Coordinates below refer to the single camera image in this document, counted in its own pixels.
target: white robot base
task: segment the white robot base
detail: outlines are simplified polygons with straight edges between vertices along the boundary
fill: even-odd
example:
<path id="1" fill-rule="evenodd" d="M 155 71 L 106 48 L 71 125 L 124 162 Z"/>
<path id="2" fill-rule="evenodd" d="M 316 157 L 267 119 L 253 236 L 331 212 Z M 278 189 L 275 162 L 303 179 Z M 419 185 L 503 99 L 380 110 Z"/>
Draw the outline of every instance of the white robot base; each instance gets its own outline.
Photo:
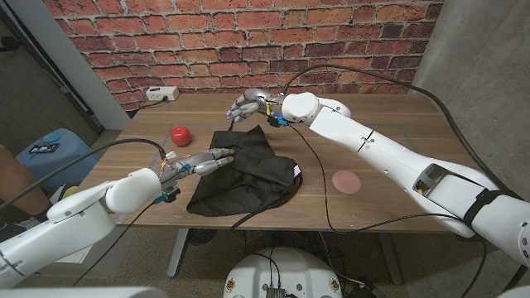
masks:
<path id="1" fill-rule="evenodd" d="M 280 289 L 276 267 L 269 264 L 267 258 L 271 256 L 271 248 L 257 253 L 265 257 L 251 254 L 229 273 L 224 283 L 224 298 L 276 297 L 282 290 L 284 295 L 293 294 L 298 298 L 342 297 L 336 274 L 327 264 L 310 253 L 296 248 L 274 248 L 272 260 L 280 272 Z"/>

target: brick wall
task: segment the brick wall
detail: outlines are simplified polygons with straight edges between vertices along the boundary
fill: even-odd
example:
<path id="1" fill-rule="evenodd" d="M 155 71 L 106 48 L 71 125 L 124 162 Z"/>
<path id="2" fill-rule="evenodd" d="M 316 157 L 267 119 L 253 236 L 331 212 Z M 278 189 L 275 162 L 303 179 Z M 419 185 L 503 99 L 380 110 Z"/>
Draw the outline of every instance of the brick wall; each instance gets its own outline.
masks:
<path id="1" fill-rule="evenodd" d="M 412 81 L 440 0 L 44 0 L 124 108 L 152 85 L 279 92 L 333 63 Z M 292 92 L 403 94 L 368 75 L 314 70 Z"/>

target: red apple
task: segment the red apple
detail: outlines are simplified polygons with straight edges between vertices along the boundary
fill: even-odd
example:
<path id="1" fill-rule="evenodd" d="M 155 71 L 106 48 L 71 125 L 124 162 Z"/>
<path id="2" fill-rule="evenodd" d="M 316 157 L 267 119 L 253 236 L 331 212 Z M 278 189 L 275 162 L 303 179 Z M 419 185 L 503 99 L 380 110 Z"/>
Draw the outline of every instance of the red apple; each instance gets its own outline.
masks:
<path id="1" fill-rule="evenodd" d="M 190 131 L 186 127 L 175 127 L 171 129 L 171 140 L 175 145 L 184 147 L 191 141 Z"/>

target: gray wall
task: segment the gray wall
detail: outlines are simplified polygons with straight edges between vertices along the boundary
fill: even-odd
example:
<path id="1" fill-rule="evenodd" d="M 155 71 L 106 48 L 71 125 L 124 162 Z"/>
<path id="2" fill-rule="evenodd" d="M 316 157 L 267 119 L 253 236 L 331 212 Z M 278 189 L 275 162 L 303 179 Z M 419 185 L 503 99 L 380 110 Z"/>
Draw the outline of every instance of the gray wall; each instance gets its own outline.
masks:
<path id="1" fill-rule="evenodd" d="M 446 0 L 413 82 L 440 97 L 480 158 L 526 201 L 528 12 L 528 0 Z"/>

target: wooden table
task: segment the wooden table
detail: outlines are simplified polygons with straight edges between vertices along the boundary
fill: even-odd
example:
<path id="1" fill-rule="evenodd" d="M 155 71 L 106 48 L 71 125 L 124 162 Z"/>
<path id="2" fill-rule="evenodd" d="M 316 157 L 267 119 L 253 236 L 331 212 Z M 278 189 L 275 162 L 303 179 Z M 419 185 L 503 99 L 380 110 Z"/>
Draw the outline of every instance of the wooden table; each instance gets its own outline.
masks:
<path id="1" fill-rule="evenodd" d="M 118 139 L 142 137 L 165 142 L 167 151 L 184 156 L 207 150 L 214 131 L 226 130 L 229 121 L 225 113 L 238 94 L 182 94 L 175 102 L 159 108 L 140 111 Z M 323 97 L 337 99 L 349 107 L 352 119 L 367 125 L 393 140 L 423 155 L 453 161 L 476 168 L 474 162 L 459 144 L 445 118 L 424 96 L 416 95 L 338 95 Z M 272 149 L 279 156 L 294 159 L 301 168 L 304 182 L 297 194 L 283 206 L 265 211 L 243 223 L 241 229 L 327 230 L 323 180 L 319 164 L 311 150 L 289 127 L 274 128 L 259 114 L 243 123 L 236 123 L 234 131 L 248 131 L 261 124 Z M 174 126 L 186 126 L 192 142 L 179 148 L 168 132 Z M 353 229 L 375 224 L 422 210 L 392 181 L 347 151 L 300 126 L 299 131 L 313 146 L 325 168 L 328 189 L 330 221 L 335 228 Z M 135 143 L 111 147 L 80 186 L 86 189 L 106 180 L 116 180 L 143 167 L 149 167 L 157 151 L 149 145 Z M 354 195 L 340 193 L 331 183 L 338 170 L 353 171 L 362 182 Z M 175 226 L 178 228 L 229 228 L 241 215 L 218 218 L 186 212 L 199 181 L 193 175 L 178 182 L 182 193 L 171 204 L 151 207 L 135 225 Z M 137 213 L 128 215 L 128 224 Z M 407 219 L 375 228 L 389 232 L 438 233 L 447 232 L 431 218 Z"/>

